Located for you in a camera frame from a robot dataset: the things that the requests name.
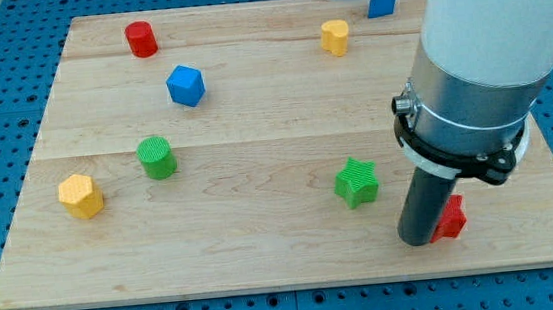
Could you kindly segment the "blue block behind arm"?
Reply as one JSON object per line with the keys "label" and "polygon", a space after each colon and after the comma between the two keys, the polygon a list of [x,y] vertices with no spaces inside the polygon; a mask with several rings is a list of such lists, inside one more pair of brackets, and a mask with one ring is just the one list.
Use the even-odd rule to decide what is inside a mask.
{"label": "blue block behind arm", "polygon": [[368,18],[380,18],[394,13],[397,0],[369,0]]}

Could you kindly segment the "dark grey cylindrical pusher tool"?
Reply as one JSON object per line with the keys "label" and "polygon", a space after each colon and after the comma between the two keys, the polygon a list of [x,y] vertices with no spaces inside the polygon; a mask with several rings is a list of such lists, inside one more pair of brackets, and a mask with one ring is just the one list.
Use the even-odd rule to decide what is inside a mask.
{"label": "dark grey cylindrical pusher tool", "polygon": [[398,235],[410,246],[430,242],[452,195],[456,178],[442,178],[415,168],[397,226]]}

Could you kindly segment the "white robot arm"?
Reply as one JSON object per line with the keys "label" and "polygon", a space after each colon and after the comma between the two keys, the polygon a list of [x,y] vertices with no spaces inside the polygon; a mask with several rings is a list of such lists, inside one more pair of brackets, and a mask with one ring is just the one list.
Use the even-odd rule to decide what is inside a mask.
{"label": "white robot arm", "polygon": [[433,238],[458,179],[507,180],[553,70],[553,0],[428,0],[422,23],[392,101],[396,138],[415,166],[397,227],[411,246]]}

